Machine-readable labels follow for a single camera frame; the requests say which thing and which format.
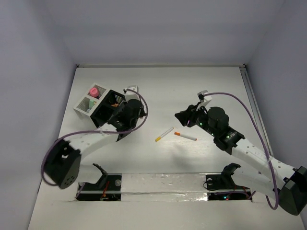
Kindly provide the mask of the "white pen orange cap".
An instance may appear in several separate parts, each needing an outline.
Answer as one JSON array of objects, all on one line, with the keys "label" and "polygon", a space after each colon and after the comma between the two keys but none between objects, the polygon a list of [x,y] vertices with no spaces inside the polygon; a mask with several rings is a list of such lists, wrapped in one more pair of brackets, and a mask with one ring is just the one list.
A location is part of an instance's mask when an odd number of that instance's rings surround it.
[{"label": "white pen orange cap", "polygon": [[189,136],[189,135],[185,135],[185,134],[182,134],[182,133],[175,132],[174,135],[182,137],[182,138],[186,138],[186,139],[189,139],[189,140],[192,140],[192,141],[197,141],[197,138]]}]

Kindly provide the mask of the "green highlighter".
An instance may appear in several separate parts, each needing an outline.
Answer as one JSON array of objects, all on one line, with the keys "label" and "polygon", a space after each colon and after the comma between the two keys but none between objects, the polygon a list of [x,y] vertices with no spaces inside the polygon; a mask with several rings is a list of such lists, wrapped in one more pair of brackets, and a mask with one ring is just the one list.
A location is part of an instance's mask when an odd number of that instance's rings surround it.
[{"label": "green highlighter", "polygon": [[90,99],[89,100],[89,110],[91,110],[94,107],[95,104],[96,104],[96,101]]}]

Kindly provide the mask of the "white pen yellow cap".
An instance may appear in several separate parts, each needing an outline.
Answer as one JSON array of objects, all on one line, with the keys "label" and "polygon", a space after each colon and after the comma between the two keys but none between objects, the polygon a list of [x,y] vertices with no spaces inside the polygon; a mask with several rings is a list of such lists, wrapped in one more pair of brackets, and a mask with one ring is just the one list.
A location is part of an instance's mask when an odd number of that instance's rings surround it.
[{"label": "white pen yellow cap", "polygon": [[155,142],[160,141],[163,137],[165,137],[166,135],[168,135],[168,134],[169,134],[171,131],[173,131],[173,130],[174,130],[173,127],[169,128],[167,131],[165,131],[163,134],[161,134],[159,137],[157,137],[157,138],[155,139]]}]

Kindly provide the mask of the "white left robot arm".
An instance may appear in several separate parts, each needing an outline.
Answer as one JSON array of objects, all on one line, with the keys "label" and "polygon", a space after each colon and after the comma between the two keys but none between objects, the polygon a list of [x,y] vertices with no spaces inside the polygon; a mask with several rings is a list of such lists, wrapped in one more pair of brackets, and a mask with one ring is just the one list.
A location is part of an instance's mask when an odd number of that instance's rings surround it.
[{"label": "white left robot arm", "polygon": [[47,151],[42,165],[42,180],[60,189],[77,181],[81,161],[100,148],[116,143],[141,127],[148,117],[144,100],[123,100],[117,107],[102,103],[94,112],[95,130],[77,131],[58,138]]}]

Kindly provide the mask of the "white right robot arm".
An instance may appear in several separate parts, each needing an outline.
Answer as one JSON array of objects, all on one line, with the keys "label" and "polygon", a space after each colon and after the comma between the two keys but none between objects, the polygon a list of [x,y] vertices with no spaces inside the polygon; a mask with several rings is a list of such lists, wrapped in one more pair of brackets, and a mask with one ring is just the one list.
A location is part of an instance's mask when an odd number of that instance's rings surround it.
[{"label": "white right robot arm", "polygon": [[220,150],[238,158],[257,170],[255,176],[244,171],[237,173],[240,165],[231,163],[224,167],[221,183],[231,188],[248,183],[256,191],[275,199],[284,211],[297,216],[307,205],[307,169],[287,165],[254,146],[243,134],[229,125],[229,116],[220,107],[207,110],[200,103],[190,105],[175,114],[184,127],[198,126],[211,136]]}]

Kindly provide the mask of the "black slotted pen holder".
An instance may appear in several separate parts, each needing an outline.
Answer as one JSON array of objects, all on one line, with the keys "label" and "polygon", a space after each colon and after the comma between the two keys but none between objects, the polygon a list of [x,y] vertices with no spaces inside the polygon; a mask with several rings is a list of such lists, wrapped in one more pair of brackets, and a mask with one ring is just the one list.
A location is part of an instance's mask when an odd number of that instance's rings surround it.
[{"label": "black slotted pen holder", "polygon": [[[98,106],[94,109],[90,116],[95,127],[98,128],[105,124],[123,101],[123,94],[114,90],[109,90],[108,93],[102,97],[102,100],[98,101]],[[112,104],[119,105],[118,107],[112,107]]]}]

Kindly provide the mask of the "white slotted container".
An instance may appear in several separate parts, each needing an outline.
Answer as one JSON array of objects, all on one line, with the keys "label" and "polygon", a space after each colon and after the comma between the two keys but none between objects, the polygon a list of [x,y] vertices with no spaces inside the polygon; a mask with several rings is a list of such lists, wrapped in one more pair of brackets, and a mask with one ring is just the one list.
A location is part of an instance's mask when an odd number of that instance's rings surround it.
[{"label": "white slotted container", "polygon": [[93,83],[73,107],[77,116],[80,119],[90,119],[108,92],[108,88]]}]

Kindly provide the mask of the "metal rail on right edge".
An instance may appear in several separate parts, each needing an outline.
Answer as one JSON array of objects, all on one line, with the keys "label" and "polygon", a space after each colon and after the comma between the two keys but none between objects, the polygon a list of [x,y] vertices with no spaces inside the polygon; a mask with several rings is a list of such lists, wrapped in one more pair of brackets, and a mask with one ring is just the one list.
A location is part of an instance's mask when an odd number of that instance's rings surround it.
[{"label": "metal rail on right edge", "polygon": [[250,103],[250,106],[251,106],[251,110],[252,110],[257,128],[259,129],[259,132],[260,132],[260,134],[261,134],[261,136],[264,140],[264,143],[265,143],[265,146],[266,146],[266,148],[269,152],[269,155],[274,157],[274,154],[273,154],[272,148],[271,148],[271,144],[270,144],[270,141],[268,139],[268,135],[267,135],[267,132],[266,132],[266,129],[265,129],[265,126],[264,126],[264,123],[263,123],[263,120],[262,120],[262,117],[261,117],[261,114],[260,114],[260,110],[259,110],[259,107],[258,107],[258,104],[257,104],[257,101],[256,101],[256,97],[255,97],[254,91],[253,91],[252,86],[251,86],[251,82],[250,82],[250,79],[249,79],[249,76],[248,76],[247,67],[245,65],[242,65],[242,66],[239,67],[239,70],[240,70],[242,80],[243,80],[243,83],[244,83],[244,86],[245,86],[245,89],[246,89],[246,92],[247,92],[247,95],[248,95],[248,100],[249,100],[249,103]]}]

